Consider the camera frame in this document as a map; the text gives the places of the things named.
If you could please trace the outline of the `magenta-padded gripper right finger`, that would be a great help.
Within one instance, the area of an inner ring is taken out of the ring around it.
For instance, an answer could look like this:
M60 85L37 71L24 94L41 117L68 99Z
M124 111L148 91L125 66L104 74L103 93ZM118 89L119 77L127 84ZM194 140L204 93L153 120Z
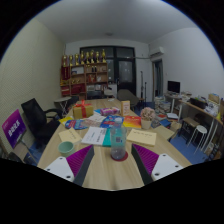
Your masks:
M131 153L145 185L182 169L182 166L166 153L158 155L137 144L132 145Z

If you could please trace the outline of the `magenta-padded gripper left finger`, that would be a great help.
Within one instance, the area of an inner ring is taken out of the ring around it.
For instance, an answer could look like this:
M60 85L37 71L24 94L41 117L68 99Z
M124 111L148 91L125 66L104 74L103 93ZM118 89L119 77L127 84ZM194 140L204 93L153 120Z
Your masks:
M67 158L58 157L45 170L78 186L82 186L93 157L94 146L89 145Z

